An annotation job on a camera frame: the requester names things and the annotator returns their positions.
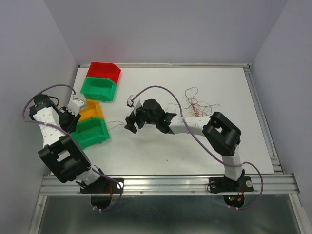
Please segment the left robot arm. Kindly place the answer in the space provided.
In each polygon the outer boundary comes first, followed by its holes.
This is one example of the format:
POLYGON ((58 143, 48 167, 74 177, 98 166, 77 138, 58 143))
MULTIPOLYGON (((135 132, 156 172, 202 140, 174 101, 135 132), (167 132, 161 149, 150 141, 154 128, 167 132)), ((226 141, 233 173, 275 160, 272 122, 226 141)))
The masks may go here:
POLYGON ((32 101, 29 116, 39 125, 43 137, 40 159, 60 182, 75 181, 82 189, 104 192, 108 179, 92 170, 90 160, 70 135, 76 130, 86 101, 74 98, 67 106, 58 108, 52 96, 43 93, 35 95, 32 101))

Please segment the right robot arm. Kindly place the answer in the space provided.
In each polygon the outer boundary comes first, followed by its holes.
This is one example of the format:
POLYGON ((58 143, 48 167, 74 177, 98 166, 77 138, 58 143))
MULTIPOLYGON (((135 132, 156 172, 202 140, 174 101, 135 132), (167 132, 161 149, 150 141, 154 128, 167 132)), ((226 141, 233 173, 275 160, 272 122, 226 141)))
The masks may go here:
POLYGON ((225 168, 224 184, 229 190, 236 190, 242 184, 243 168, 237 147, 241 131, 221 112, 206 117, 182 117, 165 112, 154 99, 143 103, 129 97, 127 106, 132 108, 126 117, 125 129, 136 133, 144 125, 154 125, 164 134, 189 134, 205 137, 215 152, 221 155, 225 168))

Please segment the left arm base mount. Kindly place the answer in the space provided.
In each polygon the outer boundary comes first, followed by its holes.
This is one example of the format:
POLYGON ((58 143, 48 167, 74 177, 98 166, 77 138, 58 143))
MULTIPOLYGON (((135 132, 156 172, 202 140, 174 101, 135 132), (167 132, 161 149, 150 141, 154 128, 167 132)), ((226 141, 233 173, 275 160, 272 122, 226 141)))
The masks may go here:
POLYGON ((114 181, 100 177, 90 185, 85 182, 76 182, 80 186, 80 193, 91 195, 90 203, 93 210, 106 212, 116 207, 123 194, 124 179, 116 178, 114 181))

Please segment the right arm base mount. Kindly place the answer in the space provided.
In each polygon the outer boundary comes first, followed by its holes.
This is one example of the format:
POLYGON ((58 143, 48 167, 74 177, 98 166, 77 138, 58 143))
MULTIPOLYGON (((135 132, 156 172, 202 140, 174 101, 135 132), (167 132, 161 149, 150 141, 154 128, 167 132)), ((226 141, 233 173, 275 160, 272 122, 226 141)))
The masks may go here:
POLYGON ((242 209, 245 203, 245 193, 253 192, 252 180, 245 176, 245 170, 237 181, 231 180, 225 176, 209 178, 206 190, 212 194, 230 193, 223 195, 223 200, 230 208, 242 209))

